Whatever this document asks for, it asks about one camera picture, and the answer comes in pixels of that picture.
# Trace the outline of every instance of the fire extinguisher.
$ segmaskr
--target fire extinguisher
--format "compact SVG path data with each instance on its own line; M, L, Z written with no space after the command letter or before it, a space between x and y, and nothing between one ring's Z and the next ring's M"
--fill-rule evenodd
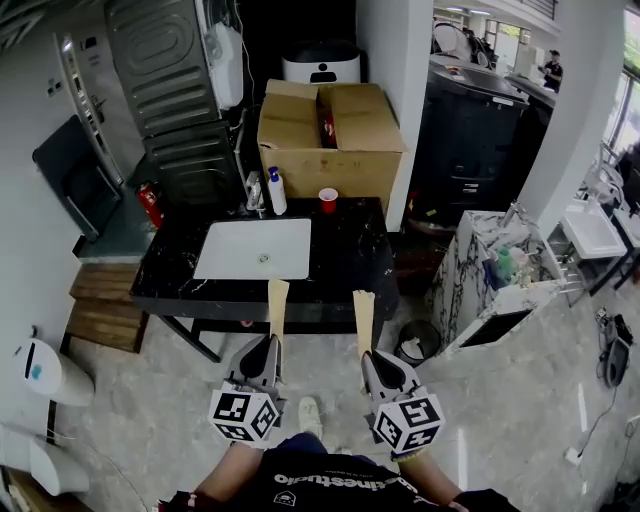
M136 191L138 199L142 203L142 207L147 212L152 224L160 229L162 227L162 221L164 219L164 213L160 209L160 203L158 202L158 196L153 191L153 185L146 181L142 183Z

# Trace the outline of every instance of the white shoe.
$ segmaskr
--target white shoe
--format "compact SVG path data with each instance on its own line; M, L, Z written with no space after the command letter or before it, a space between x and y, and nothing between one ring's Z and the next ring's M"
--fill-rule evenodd
M298 421L300 432L309 432L322 441L322 422L315 398L305 396L298 405Z

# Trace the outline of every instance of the soap dispenser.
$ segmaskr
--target soap dispenser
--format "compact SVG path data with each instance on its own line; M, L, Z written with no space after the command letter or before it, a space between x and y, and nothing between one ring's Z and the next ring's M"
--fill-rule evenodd
M273 211L276 215L282 215L287 211L287 198L284 195L284 185L282 177L278 174L278 168L269 167L269 176L269 194L271 195Z

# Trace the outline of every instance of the black and white qr-like marker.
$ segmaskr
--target black and white qr-like marker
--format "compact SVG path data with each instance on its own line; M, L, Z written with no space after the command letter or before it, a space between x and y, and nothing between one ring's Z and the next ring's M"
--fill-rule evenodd
M262 441L278 412L267 393L215 390L209 406L209 422L231 441Z
M431 444L444 423L438 398L426 395L381 405L374 430L395 453L402 454Z

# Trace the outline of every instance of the black marble countertop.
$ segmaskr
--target black marble countertop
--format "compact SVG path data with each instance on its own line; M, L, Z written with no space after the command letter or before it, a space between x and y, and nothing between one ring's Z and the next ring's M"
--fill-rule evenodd
M376 294L376 314L391 318L399 300L385 220L376 198L338 199L324 214L317 199L288 199L283 217L311 219L309 277L290 280L286 321L353 321L353 290ZM251 218L190 207L168 214L131 289L152 314L219 320L267 319L267 281L197 280L193 273L213 222Z

